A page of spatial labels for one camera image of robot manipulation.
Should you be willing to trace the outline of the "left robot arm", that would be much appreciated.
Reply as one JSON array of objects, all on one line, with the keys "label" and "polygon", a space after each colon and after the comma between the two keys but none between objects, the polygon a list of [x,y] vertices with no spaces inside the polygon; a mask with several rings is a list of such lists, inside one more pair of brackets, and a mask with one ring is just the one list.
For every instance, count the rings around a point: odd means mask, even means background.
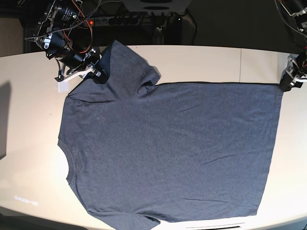
[{"label": "left robot arm", "polygon": [[[290,35],[293,32],[307,39],[307,2],[305,0],[276,0],[276,10],[286,25]],[[307,81],[307,47],[297,55],[289,55],[285,70],[283,71],[279,87],[281,91],[288,92],[293,88],[301,88]]]}]

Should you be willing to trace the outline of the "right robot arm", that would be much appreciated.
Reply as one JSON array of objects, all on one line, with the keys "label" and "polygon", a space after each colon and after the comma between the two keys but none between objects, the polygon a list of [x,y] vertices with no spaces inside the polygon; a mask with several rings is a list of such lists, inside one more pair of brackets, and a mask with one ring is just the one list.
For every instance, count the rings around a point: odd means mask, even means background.
[{"label": "right robot arm", "polygon": [[[51,2],[38,22],[37,34],[25,38],[26,41],[36,43],[48,59],[56,61],[57,84],[65,84],[75,77],[93,79],[97,84],[104,84],[109,78],[99,63],[101,55],[92,46],[94,33],[90,18],[100,7],[101,1],[88,14],[84,14],[82,4],[81,0]],[[71,31],[78,28],[89,30],[90,44],[86,47],[80,47],[69,37]]]}]

